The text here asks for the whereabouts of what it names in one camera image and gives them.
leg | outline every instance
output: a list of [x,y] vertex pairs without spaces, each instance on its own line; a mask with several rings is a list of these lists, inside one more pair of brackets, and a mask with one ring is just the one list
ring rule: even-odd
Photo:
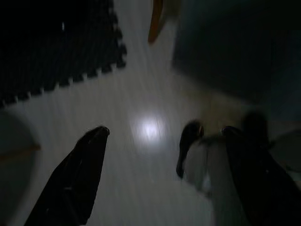
[[222,133],[233,181],[250,222],[300,223],[301,193],[267,148],[236,128],[226,127]]
[[248,137],[261,146],[269,144],[268,124],[263,114],[250,112],[242,120],[242,129]]
[[149,31],[149,43],[153,43],[159,32],[159,22],[163,8],[163,0],[153,0],[153,9],[152,9],[152,16],[150,22],[150,31]]
[[201,143],[194,143],[187,154],[184,171],[185,180],[212,200],[215,225],[249,225],[232,180],[226,148],[220,138],[204,138]]
[[186,159],[187,152],[193,142],[202,138],[204,135],[203,127],[201,123],[197,120],[189,122],[183,129],[181,140],[180,140],[180,153],[177,163],[176,172],[180,178],[183,177],[183,162]]

dark wall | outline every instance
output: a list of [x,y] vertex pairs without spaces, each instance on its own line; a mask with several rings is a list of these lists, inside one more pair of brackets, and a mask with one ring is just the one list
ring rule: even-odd
[[271,83],[270,11],[264,1],[183,2],[174,67],[253,103]]
[[261,105],[274,118],[301,120],[301,31],[282,31],[273,48],[272,80]]

wooden handle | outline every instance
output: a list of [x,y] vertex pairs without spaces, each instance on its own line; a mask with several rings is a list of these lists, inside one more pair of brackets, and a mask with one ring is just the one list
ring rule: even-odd
[[8,154],[2,154],[2,155],[0,155],[0,163],[4,163],[7,161],[13,161],[18,158],[24,158],[24,157],[30,155],[32,152],[38,151],[40,149],[41,149],[40,145],[32,145],[25,149],[15,150]]
[[163,8],[163,0],[153,0],[153,9],[152,9],[152,16],[150,22],[150,31],[149,31],[149,38],[148,42],[153,43],[159,32],[159,22]]

floor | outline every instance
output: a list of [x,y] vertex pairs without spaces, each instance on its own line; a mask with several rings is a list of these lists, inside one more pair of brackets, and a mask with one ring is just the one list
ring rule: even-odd
[[[10,226],[24,224],[53,169],[87,130],[101,124],[111,134],[87,225],[210,225],[210,201],[175,173],[181,129],[202,118],[207,132],[215,133],[240,117],[241,102],[201,89],[173,71],[176,21],[167,21],[148,45],[151,8],[151,0],[115,0],[128,50],[125,69],[7,108],[42,147]],[[221,113],[225,104],[230,107]]]

